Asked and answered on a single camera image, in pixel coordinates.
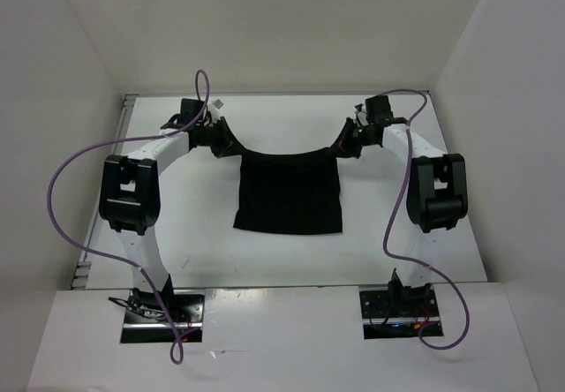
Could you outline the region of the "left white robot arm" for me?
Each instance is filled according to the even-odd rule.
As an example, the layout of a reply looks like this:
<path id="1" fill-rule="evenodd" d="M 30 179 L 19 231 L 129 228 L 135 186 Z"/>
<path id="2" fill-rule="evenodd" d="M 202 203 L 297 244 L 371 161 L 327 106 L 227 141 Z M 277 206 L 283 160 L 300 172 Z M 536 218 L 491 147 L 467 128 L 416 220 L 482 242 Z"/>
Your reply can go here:
<path id="1" fill-rule="evenodd" d="M 177 310 L 170 273 L 164 267 L 155 225 L 161 211 L 159 176 L 178 158 L 196 147 L 208 147 L 217 158 L 244 155 L 224 117 L 212 124 L 173 116 L 160 135 L 127 154 L 110 155 L 102 172 L 99 214 L 122 242 L 133 275 L 132 312 L 147 312 L 153 319 L 169 319 Z"/>

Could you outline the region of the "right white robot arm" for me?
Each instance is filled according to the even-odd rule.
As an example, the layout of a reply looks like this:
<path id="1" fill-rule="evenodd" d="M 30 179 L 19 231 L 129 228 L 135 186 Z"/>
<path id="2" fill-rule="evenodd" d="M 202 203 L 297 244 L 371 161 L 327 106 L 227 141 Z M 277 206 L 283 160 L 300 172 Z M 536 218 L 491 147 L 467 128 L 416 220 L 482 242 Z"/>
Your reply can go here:
<path id="1" fill-rule="evenodd" d="M 338 158 L 359 158 L 364 147 L 378 145 L 398 156 L 406 165 L 403 183 L 388 220 L 383 237 L 384 253 L 394 259 L 418 265 L 421 274 L 434 272 L 443 280 L 450 279 L 434 268 L 427 257 L 392 253 L 388 240 L 401 204 L 406 205 L 410 221 L 418 227 L 422 251 L 430 249 L 433 239 L 444 230 L 455 228 L 468 212 L 465 161 L 460 154 L 446 154 L 417 135 L 410 121 L 402 117 L 375 118 L 368 124 L 356 124 L 348 118 L 335 142 L 322 149 L 322 158 L 329 160 L 331 178 L 328 187 L 329 208 L 322 211 L 327 220 L 322 223 L 323 234 L 343 231 L 339 200 Z"/>

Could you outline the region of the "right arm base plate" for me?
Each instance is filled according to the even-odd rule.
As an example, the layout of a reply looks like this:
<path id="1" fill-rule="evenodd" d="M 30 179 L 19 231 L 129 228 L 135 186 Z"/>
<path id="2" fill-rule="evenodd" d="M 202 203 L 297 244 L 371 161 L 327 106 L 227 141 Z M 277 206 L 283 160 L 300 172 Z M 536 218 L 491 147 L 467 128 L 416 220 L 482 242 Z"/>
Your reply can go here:
<path id="1" fill-rule="evenodd" d="M 444 336 L 435 295 L 393 304 L 387 290 L 361 290 L 360 308 L 365 340 Z"/>

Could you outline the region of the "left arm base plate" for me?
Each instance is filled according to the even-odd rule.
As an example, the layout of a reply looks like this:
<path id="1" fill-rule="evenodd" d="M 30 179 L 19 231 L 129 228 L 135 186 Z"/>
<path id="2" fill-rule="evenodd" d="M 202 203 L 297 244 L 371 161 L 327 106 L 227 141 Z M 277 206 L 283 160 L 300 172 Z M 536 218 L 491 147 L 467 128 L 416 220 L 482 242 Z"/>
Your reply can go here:
<path id="1" fill-rule="evenodd" d="M 126 300 L 117 300 L 124 308 L 120 343 L 173 343 L 174 334 L 154 296 L 140 297 L 131 292 Z M 165 299 L 171 319 L 183 343 L 201 343 L 205 297 L 201 291 L 170 295 Z"/>

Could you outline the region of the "black skirt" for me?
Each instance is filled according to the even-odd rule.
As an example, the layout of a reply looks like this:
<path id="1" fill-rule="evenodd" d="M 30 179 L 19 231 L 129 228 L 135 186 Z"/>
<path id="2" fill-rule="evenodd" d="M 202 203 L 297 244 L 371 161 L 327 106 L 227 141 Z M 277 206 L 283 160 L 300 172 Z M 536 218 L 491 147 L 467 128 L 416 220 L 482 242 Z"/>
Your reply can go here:
<path id="1" fill-rule="evenodd" d="M 343 232 L 335 150 L 296 155 L 242 155 L 233 227 L 268 234 L 316 236 Z"/>

